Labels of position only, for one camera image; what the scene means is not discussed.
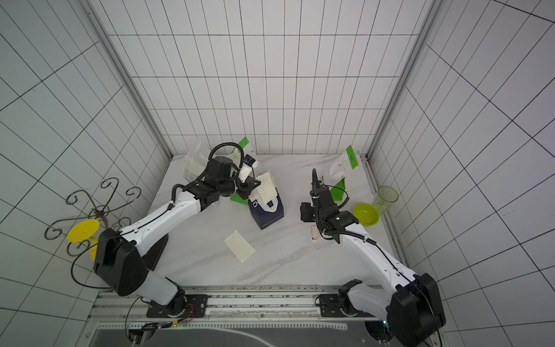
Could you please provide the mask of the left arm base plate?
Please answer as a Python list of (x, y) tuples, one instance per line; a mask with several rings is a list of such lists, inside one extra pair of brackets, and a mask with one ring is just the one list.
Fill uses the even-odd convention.
[(208, 299), (209, 296), (204, 294), (186, 294), (176, 306), (173, 304), (163, 306), (150, 302), (146, 317), (172, 319), (203, 318), (208, 307)]

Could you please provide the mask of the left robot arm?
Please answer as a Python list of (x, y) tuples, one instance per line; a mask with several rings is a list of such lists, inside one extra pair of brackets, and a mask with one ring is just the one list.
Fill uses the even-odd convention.
[(186, 308), (184, 290), (149, 270), (143, 256), (179, 224), (220, 198), (237, 194), (245, 200), (260, 186), (252, 173), (257, 160), (245, 154), (240, 144), (227, 145), (238, 150), (238, 163), (211, 151), (198, 178), (188, 184), (175, 184), (166, 205), (120, 231), (108, 228), (99, 236), (93, 270), (119, 296), (150, 299), (170, 309), (174, 316)]

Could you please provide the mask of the navy blue beige bag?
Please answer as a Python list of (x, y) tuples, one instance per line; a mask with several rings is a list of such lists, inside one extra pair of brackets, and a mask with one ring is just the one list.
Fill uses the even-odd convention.
[(283, 202), (279, 194), (268, 203), (251, 199), (248, 199), (247, 202), (251, 216), (260, 230), (269, 227), (284, 217)]

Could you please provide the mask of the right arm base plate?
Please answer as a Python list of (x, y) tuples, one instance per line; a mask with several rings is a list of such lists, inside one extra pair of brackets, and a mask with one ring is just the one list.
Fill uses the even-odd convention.
[(366, 312), (353, 308), (344, 309), (341, 306), (338, 294), (321, 294), (315, 299), (315, 304), (323, 318), (373, 318)]

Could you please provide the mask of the green white bag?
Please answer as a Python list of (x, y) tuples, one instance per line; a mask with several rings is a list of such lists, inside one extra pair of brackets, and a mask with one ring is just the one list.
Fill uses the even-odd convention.
[(260, 182), (257, 181), (254, 176), (254, 171), (259, 165), (259, 161), (255, 158), (256, 153), (254, 147), (247, 136), (239, 141), (238, 146), (241, 150), (233, 146), (228, 157), (238, 167), (236, 170), (238, 179), (236, 181), (236, 192), (234, 195), (237, 195), (247, 203), (249, 196), (260, 185)]
[(324, 182), (331, 186), (330, 192), (335, 202), (343, 200), (345, 195), (345, 178), (357, 167), (359, 167), (358, 156), (351, 146), (348, 146), (331, 164), (324, 176)]

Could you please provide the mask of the cream receipt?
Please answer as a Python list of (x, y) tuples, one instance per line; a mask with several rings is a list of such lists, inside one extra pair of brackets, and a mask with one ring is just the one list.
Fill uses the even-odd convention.
[(267, 171), (257, 177), (260, 181), (260, 186), (257, 188), (257, 201), (263, 204), (268, 204), (278, 196), (278, 191), (273, 180), (272, 173)]
[(255, 253), (253, 246), (237, 230), (224, 242), (241, 263), (245, 263)]
[(205, 170), (205, 166), (196, 162), (193, 158), (185, 156), (184, 162), (184, 177), (189, 181), (198, 178), (199, 175)]

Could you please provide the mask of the aluminium mounting rail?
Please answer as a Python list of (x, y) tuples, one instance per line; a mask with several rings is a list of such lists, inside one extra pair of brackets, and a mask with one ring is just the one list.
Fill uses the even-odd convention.
[(315, 299), (321, 294), (339, 294), (337, 286), (192, 286), (185, 295), (208, 295), (208, 307), (203, 318), (172, 319), (147, 318), (149, 299), (100, 293), (89, 313), (95, 322), (277, 322), (277, 321), (379, 321), (388, 323), (385, 316), (368, 309), (360, 311), (373, 318), (323, 318)]

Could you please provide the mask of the clear green plastic cup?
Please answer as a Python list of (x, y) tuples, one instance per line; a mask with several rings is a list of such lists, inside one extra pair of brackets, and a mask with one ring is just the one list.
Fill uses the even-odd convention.
[(372, 205), (379, 214), (383, 214), (398, 201), (399, 194), (396, 189), (390, 186), (381, 186), (378, 188)]

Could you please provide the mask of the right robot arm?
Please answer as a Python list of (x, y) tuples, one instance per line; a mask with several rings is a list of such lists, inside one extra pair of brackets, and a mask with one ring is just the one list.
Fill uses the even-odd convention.
[(403, 346), (418, 346), (446, 323), (437, 282), (427, 273), (418, 275), (383, 250), (351, 212), (332, 198), (330, 186), (312, 174), (311, 202), (300, 206), (301, 220), (314, 223), (320, 236), (357, 254), (377, 276), (381, 289), (353, 279), (338, 289), (333, 305), (344, 317), (368, 314)]

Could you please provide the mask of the lime green bowl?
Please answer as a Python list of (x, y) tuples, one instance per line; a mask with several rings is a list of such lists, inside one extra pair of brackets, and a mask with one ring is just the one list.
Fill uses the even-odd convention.
[(354, 216), (363, 226), (374, 226), (380, 221), (377, 209), (367, 203), (359, 203), (354, 207)]

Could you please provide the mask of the yellow plastic goblet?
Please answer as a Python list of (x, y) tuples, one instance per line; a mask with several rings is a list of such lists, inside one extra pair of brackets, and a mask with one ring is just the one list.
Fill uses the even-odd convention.
[(98, 220), (88, 219), (82, 221), (76, 226), (74, 226), (67, 234), (67, 241), (70, 244), (82, 245), (83, 243), (88, 243), (88, 253), (91, 260), (95, 260), (98, 239), (95, 238), (95, 234), (98, 232), (101, 224)]

